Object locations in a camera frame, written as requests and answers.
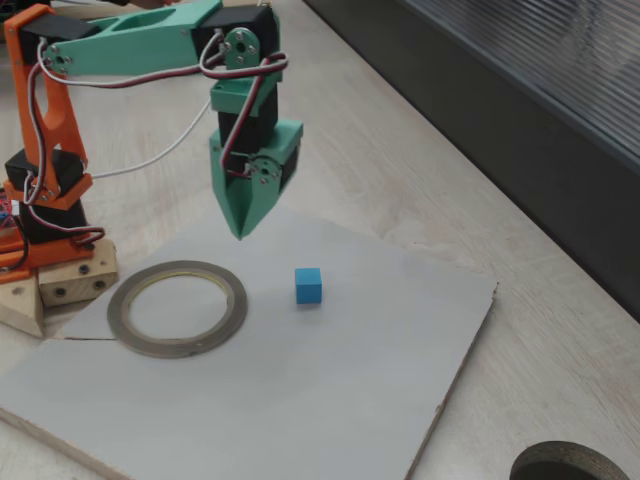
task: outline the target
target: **small blue block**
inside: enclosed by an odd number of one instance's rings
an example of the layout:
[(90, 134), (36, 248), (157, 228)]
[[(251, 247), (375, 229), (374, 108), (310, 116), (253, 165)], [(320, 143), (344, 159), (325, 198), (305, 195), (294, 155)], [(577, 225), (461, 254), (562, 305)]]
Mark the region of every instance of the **small blue block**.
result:
[(319, 268), (296, 268), (296, 302), (322, 303), (322, 277)]

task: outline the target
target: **wooden board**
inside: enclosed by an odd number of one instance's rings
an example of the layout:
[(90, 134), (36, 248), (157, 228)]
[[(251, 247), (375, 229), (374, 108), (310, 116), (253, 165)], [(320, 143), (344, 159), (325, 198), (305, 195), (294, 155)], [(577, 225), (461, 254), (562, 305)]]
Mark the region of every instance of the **wooden board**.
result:
[[(112, 340), (109, 291), (63, 328), (75, 340), (45, 342), (0, 380), (0, 416), (107, 478), (401, 480), (496, 288), (286, 209), (242, 242), (209, 213), (140, 268), (178, 259), (243, 282), (250, 312), (231, 340), (182, 360), (133, 353)], [(294, 269), (309, 266), (324, 299), (299, 307)], [(224, 297), (184, 285), (155, 290), (138, 321), (212, 322)]]

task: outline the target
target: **light wood surface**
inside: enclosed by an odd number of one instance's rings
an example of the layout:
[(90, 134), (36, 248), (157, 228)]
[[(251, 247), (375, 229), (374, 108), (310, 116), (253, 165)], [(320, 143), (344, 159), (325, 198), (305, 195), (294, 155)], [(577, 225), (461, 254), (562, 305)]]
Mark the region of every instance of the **light wood surface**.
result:
[[(305, 122), (282, 202), (500, 281), (414, 478), (506, 479), (516, 456), (544, 440), (585, 444), (640, 478), (640, 326), (300, 0), (275, 5), (291, 56), (280, 115)], [(9, 158), (21, 137), (1, 55), (0, 156)], [(91, 170), (150, 158), (186, 128), (210, 86), (189, 78), (76, 89)], [(214, 202), (215, 124), (205, 117), (160, 164), (96, 181), (85, 196), (123, 268)], [(0, 373), (37, 344), (0, 326)], [(0, 479), (73, 477), (99, 478), (0, 424)]]

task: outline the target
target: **orange bracket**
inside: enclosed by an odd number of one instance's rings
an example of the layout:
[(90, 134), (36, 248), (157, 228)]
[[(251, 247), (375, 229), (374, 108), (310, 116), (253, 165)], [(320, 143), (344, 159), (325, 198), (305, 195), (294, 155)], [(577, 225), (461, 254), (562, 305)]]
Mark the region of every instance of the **orange bracket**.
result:
[[(7, 47), (9, 48), (13, 80), (18, 99), (18, 108), (20, 110), (20, 124), (22, 126), (24, 148), (27, 154), (27, 160), (35, 166), (39, 166), (40, 159), (38, 157), (38, 137), (29, 114), (28, 78), (29, 73), (33, 68), (36, 68), (36, 66), (25, 65), (19, 31), (24, 25), (32, 22), (41, 15), (54, 13), (54, 10), (46, 5), (34, 5), (4, 23), (5, 37), (7, 39)], [(35, 116), (42, 131), (47, 171), (42, 194), (40, 198), (36, 200), (35, 204), (43, 207), (67, 210), (89, 189), (92, 180), (91, 175), (85, 173), (82, 180), (80, 180), (73, 189), (64, 196), (60, 195), (60, 186), (58, 185), (58, 180), (53, 169), (52, 158), (54, 148), (59, 146), (66, 152), (75, 153), (82, 159), (85, 166), (87, 165), (87, 154), (85, 153), (84, 145), (80, 138), (80, 132), (78, 131), (78, 124), (73, 113), (73, 106), (71, 105), (67, 86), (52, 80), (46, 75), (45, 86), (49, 108), (46, 116), (43, 118), (40, 108), (36, 106)], [(22, 192), (16, 190), (13, 185), (10, 185), (10, 182), (5, 183), (5, 189), (10, 199), (22, 200)]]

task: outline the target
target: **wooden base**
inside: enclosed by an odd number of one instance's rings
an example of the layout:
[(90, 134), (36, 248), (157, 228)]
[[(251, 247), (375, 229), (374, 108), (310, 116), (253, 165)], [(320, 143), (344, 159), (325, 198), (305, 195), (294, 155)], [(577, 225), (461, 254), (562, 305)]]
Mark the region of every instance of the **wooden base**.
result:
[(40, 268), (38, 284), (45, 306), (93, 300), (116, 283), (118, 264), (113, 242), (103, 238), (95, 245), (93, 258)]
[(96, 242), (93, 258), (42, 267), (38, 275), (0, 285), (0, 322), (42, 338), (43, 307), (97, 298), (118, 280), (113, 242)]
[(35, 275), (0, 285), (0, 322), (34, 337), (44, 336), (42, 299)]

